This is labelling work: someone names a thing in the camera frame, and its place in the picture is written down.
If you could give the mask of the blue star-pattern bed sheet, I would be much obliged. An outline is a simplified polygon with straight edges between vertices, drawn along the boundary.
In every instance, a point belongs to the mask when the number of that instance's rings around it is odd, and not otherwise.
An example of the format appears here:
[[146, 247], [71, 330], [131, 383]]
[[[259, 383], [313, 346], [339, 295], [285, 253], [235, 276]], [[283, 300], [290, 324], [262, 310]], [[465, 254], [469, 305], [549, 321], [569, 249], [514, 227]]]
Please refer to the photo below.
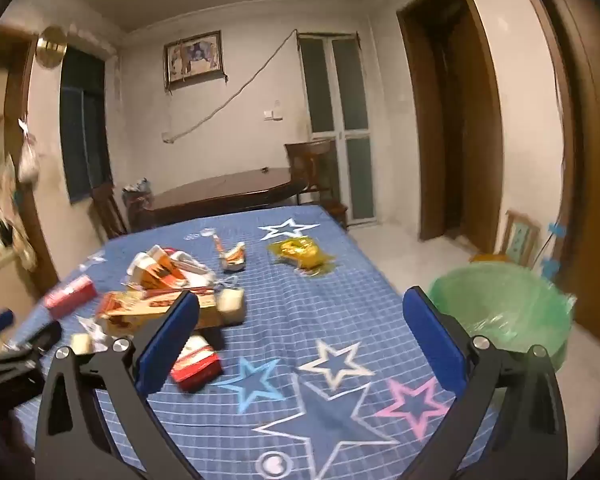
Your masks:
[[[394, 479], [424, 447], [454, 396], [432, 374], [402, 300], [320, 208], [287, 206], [131, 234], [79, 267], [98, 292], [123, 286], [139, 252], [159, 245], [211, 269], [222, 245], [246, 244], [246, 318], [215, 348], [222, 374], [194, 393], [173, 382], [149, 404], [207, 479]], [[268, 245], [313, 238], [335, 257], [309, 278]]]

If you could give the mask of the dark wooden round table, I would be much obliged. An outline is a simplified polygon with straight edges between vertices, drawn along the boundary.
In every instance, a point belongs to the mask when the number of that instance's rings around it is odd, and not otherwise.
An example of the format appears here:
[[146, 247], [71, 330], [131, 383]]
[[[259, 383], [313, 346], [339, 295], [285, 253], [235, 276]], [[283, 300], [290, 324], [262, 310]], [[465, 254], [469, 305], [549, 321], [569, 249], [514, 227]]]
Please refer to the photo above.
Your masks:
[[188, 220], [262, 209], [299, 194], [306, 182], [289, 168], [262, 168], [190, 182], [128, 207], [137, 232]]

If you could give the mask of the orange white snack bag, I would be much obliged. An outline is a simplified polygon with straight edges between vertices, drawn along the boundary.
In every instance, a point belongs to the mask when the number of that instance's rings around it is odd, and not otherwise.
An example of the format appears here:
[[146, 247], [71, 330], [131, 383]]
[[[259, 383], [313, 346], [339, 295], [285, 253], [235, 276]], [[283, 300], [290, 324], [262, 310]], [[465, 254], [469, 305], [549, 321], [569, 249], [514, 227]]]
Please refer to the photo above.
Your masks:
[[215, 282], [215, 273], [187, 252], [154, 245], [134, 256], [124, 284], [135, 290], [181, 290], [212, 288]]

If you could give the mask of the dark wooden side chair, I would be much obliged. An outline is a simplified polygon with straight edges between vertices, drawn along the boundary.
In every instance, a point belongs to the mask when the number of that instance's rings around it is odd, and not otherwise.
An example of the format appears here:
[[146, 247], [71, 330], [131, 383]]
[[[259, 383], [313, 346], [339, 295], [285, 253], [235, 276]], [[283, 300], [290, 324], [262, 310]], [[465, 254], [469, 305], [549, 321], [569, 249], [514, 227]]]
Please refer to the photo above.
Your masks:
[[120, 209], [114, 199], [114, 185], [105, 182], [91, 190], [97, 217], [107, 237], [112, 240], [128, 234]]

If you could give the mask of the yellow red medicine box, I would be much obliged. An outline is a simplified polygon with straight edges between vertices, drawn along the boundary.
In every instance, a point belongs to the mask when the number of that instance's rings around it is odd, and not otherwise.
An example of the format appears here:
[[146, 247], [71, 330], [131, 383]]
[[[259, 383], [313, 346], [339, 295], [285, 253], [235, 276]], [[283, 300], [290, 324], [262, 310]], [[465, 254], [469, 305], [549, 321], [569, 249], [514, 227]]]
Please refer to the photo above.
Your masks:
[[[107, 292], [95, 313], [95, 320], [109, 336], [135, 334], [146, 322], [161, 318], [180, 296], [164, 290]], [[222, 327], [224, 322], [213, 292], [195, 294], [200, 307], [196, 330]]]

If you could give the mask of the long red box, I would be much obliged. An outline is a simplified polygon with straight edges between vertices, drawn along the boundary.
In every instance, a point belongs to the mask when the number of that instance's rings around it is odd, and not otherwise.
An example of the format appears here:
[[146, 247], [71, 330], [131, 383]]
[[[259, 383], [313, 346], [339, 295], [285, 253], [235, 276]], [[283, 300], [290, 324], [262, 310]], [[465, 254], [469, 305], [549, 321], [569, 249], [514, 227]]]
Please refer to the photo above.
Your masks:
[[49, 292], [43, 299], [43, 306], [54, 320], [59, 320], [96, 297], [94, 282], [83, 274], [67, 285]]

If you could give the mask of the small yellow wooden chair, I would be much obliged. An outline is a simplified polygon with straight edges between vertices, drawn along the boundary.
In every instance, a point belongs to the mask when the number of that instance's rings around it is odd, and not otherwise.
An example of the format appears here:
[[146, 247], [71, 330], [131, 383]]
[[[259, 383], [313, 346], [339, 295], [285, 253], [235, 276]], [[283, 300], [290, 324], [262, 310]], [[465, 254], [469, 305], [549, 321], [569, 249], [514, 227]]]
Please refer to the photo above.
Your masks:
[[526, 214], [509, 209], [506, 211], [506, 226], [500, 250], [495, 254], [474, 255], [469, 261], [515, 263], [528, 268], [539, 236], [540, 227], [534, 220]]

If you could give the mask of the white glass balcony door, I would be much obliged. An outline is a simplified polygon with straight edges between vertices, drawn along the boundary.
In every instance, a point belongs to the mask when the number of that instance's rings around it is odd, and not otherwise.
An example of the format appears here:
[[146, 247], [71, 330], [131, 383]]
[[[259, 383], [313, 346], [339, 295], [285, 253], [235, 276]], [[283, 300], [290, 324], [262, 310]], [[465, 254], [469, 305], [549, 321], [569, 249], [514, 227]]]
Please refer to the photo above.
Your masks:
[[310, 139], [330, 143], [327, 168], [347, 222], [373, 222], [372, 129], [360, 38], [302, 34], [298, 50]]

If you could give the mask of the framed wall picture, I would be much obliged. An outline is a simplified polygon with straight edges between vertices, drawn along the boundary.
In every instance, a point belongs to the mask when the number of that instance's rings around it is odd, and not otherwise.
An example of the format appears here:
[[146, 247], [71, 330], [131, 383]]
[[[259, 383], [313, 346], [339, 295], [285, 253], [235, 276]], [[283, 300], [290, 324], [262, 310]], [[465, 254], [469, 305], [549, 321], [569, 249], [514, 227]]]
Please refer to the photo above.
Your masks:
[[164, 88], [168, 91], [226, 78], [222, 32], [204, 32], [163, 47]]

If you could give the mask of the orange white carton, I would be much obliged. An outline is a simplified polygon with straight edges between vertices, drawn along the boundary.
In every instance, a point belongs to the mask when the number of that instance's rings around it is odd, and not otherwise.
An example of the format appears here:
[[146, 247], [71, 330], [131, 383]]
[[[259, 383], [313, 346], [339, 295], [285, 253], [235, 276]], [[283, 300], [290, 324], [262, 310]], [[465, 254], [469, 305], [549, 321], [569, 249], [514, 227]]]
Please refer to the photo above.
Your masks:
[[246, 244], [244, 242], [238, 242], [231, 250], [225, 250], [220, 238], [216, 234], [212, 235], [212, 240], [219, 254], [220, 265], [224, 272], [234, 273], [245, 269]]

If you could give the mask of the yellow plastic wrapper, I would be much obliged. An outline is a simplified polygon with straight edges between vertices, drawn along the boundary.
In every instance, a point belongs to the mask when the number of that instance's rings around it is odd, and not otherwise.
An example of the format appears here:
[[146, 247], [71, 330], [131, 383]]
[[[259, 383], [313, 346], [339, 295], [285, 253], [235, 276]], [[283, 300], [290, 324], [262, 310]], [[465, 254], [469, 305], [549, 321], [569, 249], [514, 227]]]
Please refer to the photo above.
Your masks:
[[278, 263], [292, 266], [301, 275], [314, 278], [332, 272], [336, 266], [335, 257], [326, 254], [317, 242], [308, 236], [288, 238], [268, 245], [268, 251]]

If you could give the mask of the red white cigarette box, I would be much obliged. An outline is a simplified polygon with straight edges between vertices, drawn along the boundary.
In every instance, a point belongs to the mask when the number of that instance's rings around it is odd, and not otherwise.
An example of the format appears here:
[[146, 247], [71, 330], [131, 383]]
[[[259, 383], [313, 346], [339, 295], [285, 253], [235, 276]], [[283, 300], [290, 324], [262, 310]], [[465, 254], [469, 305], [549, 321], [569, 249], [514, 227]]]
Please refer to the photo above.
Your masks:
[[183, 391], [197, 390], [222, 374], [220, 357], [203, 336], [188, 338], [170, 376]]

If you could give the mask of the brown wooden door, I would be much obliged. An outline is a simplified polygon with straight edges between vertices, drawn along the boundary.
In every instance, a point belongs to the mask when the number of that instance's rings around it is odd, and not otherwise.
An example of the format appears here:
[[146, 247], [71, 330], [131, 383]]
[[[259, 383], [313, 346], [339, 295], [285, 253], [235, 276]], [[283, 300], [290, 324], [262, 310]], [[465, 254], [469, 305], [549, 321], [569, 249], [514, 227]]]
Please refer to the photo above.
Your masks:
[[560, 284], [576, 320], [600, 341], [600, 3], [541, 0], [556, 32], [574, 116], [574, 199]]

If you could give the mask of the dark window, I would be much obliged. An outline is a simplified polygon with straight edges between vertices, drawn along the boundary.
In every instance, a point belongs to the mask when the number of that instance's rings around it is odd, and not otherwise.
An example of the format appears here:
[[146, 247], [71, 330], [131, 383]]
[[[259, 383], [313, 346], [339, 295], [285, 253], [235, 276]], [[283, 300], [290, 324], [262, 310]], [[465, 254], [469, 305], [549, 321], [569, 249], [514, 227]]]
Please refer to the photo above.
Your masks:
[[68, 47], [61, 67], [60, 145], [69, 202], [112, 182], [105, 115], [105, 62]]

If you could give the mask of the brown open doorway frame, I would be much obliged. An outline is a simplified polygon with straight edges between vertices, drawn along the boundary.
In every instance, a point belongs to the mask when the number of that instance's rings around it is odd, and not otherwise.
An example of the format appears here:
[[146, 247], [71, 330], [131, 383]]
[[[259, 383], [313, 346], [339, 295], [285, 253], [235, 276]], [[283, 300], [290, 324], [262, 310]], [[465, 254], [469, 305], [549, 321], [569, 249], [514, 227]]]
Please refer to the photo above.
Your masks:
[[503, 188], [498, 83], [475, 0], [415, 0], [399, 11], [420, 174], [419, 237], [462, 236], [492, 252]]

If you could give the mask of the green-lined trash bin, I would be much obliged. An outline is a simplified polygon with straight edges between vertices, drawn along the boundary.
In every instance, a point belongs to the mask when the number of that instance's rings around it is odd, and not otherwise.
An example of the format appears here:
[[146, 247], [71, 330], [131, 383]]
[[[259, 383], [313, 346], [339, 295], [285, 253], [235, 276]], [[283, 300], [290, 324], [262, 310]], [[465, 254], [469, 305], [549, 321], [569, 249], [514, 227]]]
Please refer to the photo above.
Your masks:
[[577, 298], [527, 268], [468, 263], [434, 280], [428, 297], [471, 336], [521, 353], [540, 344], [556, 370], [564, 364]]

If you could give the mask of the gold round wall clock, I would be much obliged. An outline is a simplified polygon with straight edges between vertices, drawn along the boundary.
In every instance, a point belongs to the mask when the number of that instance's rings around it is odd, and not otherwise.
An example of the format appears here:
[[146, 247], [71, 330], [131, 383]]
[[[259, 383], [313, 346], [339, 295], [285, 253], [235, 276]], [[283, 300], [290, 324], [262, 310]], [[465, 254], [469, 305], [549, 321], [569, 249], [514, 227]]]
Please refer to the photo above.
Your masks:
[[68, 37], [59, 26], [47, 26], [35, 45], [35, 59], [39, 66], [53, 70], [58, 67], [67, 52]]

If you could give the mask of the beige sponge block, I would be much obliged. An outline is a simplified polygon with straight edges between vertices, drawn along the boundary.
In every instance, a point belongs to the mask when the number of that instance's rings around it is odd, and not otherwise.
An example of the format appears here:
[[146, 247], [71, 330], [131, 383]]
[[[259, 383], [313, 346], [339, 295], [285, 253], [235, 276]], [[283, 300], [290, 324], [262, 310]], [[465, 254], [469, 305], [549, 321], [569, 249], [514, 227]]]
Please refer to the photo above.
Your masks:
[[245, 322], [245, 291], [242, 288], [224, 288], [216, 294], [216, 308], [224, 325]]

